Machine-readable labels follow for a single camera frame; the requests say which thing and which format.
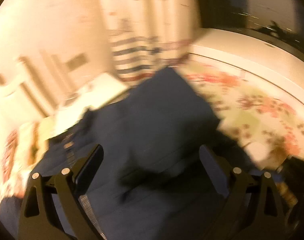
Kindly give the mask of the navy blue puffer jacket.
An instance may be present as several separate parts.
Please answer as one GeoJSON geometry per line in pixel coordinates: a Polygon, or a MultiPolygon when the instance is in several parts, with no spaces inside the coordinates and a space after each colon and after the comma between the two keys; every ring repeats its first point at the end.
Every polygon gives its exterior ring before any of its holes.
{"type": "Polygon", "coordinates": [[[218,131],[219,118],[172,68],[127,98],[94,111],[49,139],[34,168],[51,176],[101,145],[104,159],[83,204],[106,239],[202,239],[224,206],[199,158],[207,145],[245,171],[254,165],[218,131]]]}

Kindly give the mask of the floral bed quilt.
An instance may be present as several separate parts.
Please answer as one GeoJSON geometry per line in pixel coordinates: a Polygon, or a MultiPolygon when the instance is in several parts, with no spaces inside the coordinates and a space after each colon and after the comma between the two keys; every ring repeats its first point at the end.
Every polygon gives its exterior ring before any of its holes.
{"type": "Polygon", "coordinates": [[[291,94],[215,60],[175,69],[219,116],[219,130],[260,168],[276,169],[287,157],[304,160],[304,105],[291,94]]]}

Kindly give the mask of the white wooden headboard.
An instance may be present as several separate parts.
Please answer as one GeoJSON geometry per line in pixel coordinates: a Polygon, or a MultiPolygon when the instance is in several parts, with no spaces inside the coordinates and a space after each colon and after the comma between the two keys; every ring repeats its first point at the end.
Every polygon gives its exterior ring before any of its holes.
{"type": "Polygon", "coordinates": [[[0,62],[0,112],[25,122],[51,116],[77,86],[58,55],[39,51],[40,64],[26,55],[0,62]]]}

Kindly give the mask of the white nightstand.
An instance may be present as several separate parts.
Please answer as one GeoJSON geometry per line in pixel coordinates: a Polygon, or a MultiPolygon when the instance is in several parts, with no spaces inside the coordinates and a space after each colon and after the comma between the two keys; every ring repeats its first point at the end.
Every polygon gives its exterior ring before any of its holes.
{"type": "Polygon", "coordinates": [[[129,89],[126,83],[104,72],[81,87],[76,95],[70,98],[71,103],[64,102],[58,107],[56,121],[77,121],[86,109],[97,109],[129,89]]]}

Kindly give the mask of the white window bench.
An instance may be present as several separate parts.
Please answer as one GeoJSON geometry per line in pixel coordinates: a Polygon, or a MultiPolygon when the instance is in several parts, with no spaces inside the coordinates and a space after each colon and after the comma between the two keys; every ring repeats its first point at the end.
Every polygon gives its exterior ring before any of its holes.
{"type": "Polygon", "coordinates": [[[189,53],[231,64],[271,82],[304,104],[304,57],[273,44],[220,29],[199,29],[189,53]]]}

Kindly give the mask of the printed striped curtain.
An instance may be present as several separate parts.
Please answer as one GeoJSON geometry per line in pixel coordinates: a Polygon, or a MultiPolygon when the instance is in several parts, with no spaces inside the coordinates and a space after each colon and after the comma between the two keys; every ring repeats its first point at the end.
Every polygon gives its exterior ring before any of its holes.
{"type": "Polygon", "coordinates": [[[200,25],[196,0],[100,0],[117,76],[136,86],[178,64],[200,25]]]}

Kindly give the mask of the wall socket panel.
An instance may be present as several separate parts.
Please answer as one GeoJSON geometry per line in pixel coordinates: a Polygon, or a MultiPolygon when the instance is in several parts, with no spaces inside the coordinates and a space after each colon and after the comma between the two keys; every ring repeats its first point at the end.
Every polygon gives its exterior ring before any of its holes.
{"type": "Polygon", "coordinates": [[[82,53],[82,54],[78,54],[78,55],[74,56],[72,59],[67,61],[66,66],[68,67],[69,71],[71,72],[87,63],[88,63],[87,55],[82,53]]]}

